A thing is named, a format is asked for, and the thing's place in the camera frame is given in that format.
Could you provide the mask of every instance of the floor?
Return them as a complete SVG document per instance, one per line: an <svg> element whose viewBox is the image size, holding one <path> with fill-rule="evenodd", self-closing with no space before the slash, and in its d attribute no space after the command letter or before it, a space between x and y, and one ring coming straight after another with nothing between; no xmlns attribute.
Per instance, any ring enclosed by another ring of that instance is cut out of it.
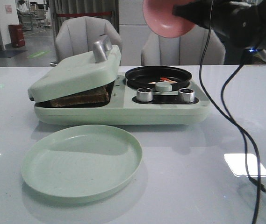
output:
<svg viewBox="0 0 266 224"><path fill-rule="evenodd" d="M11 58L0 58L0 67L48 67L56 60L53 30L34 27L24 32L25 46L6 50L26 50Z"/></svg>

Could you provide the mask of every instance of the red trash bin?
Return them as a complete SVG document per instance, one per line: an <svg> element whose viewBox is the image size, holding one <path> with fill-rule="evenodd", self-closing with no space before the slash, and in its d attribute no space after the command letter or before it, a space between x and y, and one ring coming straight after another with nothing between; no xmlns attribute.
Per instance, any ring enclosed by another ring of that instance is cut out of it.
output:
<svg viewBox="0 0 266 224"><path fill-rule="evenodd" d="M22 32L22 24L10 24L8 25L11 45L14 48L25 46L24 34Z"/></svg>

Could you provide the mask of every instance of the silver knob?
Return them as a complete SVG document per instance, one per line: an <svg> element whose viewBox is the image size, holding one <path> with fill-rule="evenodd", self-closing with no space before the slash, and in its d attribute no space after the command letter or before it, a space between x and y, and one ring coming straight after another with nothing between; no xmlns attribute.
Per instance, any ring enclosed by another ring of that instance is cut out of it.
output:
<svg viewBox="0 0 266 224"><path fill-rule="evenodd" d="M142 87L137 89L136 98L140 102L151 102L152 101L152 90L150 88Z"/></svg>
<svg viewBox="0 0 266 224"><path fill-rule="evenodd" d="M179 89L179 101L184 103L192 103L195 100L195 92L194 90L183 88Z"/></svg>

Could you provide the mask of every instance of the white table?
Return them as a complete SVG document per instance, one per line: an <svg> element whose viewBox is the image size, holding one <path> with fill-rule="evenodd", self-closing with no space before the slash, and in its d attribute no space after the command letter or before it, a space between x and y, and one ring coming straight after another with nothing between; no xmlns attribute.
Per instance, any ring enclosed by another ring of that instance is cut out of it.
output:
<svg viewBox="0 0 266 224"><path fill-rule="evenodd" d="M198 83L198 67L183 68ZM204 67L204 83L216 102L235 68ZM223 158L244 152L242 138L215 109L191 126L118 126L136 136L144 158L133 181L116 195L85 205L40 197L23 182L20 167L34 143L66 128L39 122L27 96L27 88L50 69L0 68L0 224L251 223L256 188L247 177L234 176ZM225 96L233 116L256 140L266 168L266 66L245 66ZM262 182L266 186L266 177ZM258 223L266 224L265 194Z"/></svg>

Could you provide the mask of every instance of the black pan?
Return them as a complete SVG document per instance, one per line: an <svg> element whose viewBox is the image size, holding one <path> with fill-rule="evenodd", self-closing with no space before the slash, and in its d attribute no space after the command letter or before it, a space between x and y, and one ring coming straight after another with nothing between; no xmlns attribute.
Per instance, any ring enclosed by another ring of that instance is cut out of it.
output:
<svg viewBox="0 0 266 224"><path fill-rule="evenodd" d="M136 89L141 87L152 89L155 84L149 83L160 82L160 78L165 77L177 82L171 84L172 90L175 91L186 88L192 75L186 70L169 66L143 66L127 71L125 77L127 78L127 85Z"/></svg>

